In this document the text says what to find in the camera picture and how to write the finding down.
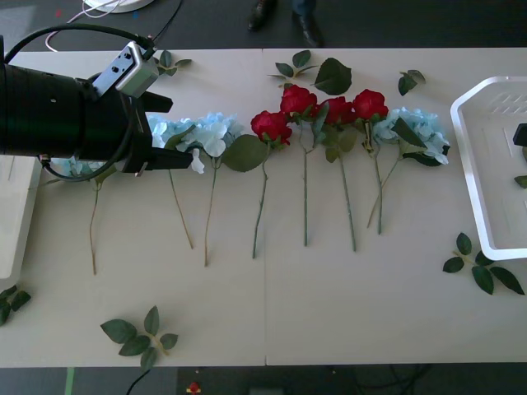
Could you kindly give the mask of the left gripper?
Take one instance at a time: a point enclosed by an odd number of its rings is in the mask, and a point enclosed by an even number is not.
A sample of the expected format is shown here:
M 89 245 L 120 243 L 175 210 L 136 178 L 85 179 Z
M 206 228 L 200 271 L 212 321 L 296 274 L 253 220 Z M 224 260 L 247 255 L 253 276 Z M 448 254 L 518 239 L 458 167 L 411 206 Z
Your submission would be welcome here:
M 168 114 L 173 106 L 170 97 L 145 92 L 140 99 L 122 94 L 114 88 L 98 96 L 92 80 L 80 80 L 82 93 L 81 136 L 76 148 L 80 160 L 107 161 L 130 133 L 124 151 L 116 160 L 123 173 L 148 170 L 188 169 L 193 155 L 188 152 L 152 146 L 146 114 Z

